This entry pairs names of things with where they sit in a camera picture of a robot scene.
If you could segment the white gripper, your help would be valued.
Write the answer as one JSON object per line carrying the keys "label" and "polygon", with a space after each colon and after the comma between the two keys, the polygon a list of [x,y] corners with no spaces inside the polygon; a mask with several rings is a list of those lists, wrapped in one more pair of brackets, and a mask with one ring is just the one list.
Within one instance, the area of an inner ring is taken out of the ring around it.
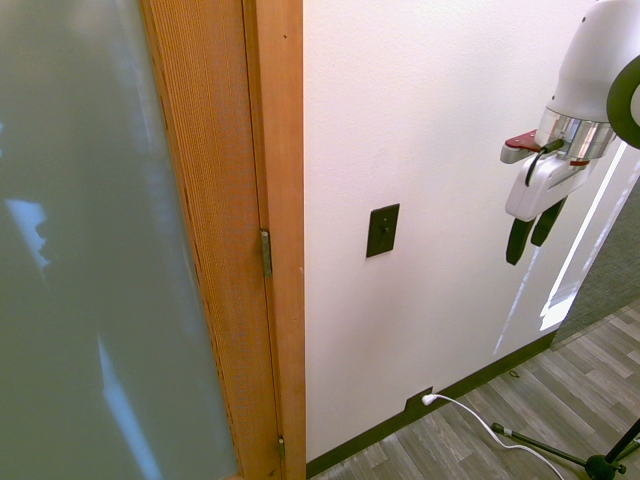
{"label": "white gripper", "polygon": [[542,246],[558,219],[569,194],[582,186],[593,170],[593,162],[573,165],[570,160],[550,155],[542,158],[526,184],[532,159],[525,161],[507,198],[505,210],[515,217],[506,248],[506,261],[516,265],[525,250],[533,221],[531,243]]}

